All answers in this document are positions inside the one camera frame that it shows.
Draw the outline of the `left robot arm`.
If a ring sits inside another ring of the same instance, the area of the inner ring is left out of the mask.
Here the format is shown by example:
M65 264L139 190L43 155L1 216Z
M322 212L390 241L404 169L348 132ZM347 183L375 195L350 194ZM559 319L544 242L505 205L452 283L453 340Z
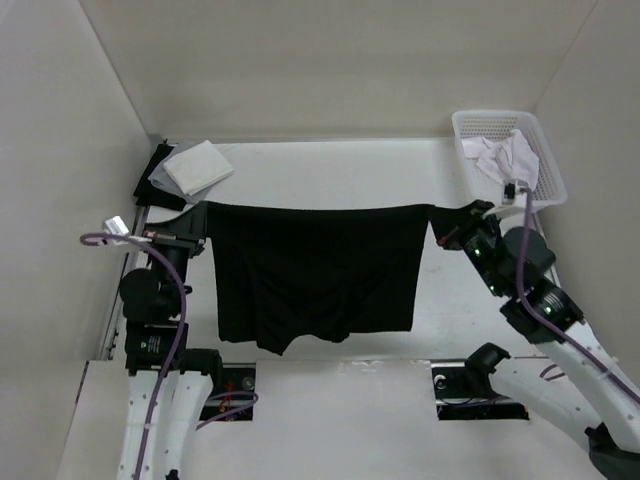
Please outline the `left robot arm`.
M225 377L217 351L187 346L187 269L205 240L149 231L137 242L148 264L119 284L129 400L117 476L183 479L200 412L221 393Z

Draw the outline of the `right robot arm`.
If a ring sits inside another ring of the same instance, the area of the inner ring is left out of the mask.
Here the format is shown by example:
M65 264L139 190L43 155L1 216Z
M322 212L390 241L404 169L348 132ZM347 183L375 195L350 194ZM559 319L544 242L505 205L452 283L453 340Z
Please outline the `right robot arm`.
M587 454L607 479L639 476L639 389L596 339L582 310L546 273L556 257L526 220L507 232L489 202L436 207L432 228L444 250L464 253L500 312L574 385L575 394L523 371L505 349L486 343L464 362L464 384L486 399L508 397L532 408Z

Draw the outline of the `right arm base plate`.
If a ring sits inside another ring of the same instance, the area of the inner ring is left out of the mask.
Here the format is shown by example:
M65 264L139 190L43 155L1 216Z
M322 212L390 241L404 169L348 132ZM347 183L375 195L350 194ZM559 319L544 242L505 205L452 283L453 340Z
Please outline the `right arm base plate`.
M472 386L463 362L435 362L431 374L441 421L529 421L528 409L512 399Z

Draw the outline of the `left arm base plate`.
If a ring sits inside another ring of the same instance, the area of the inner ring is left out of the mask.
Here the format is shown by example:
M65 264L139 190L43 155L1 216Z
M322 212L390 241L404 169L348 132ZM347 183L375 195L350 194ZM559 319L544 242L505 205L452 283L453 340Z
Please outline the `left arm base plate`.
M255 363L224 363L219 381L207 398L200 421L251 421L256 384Z

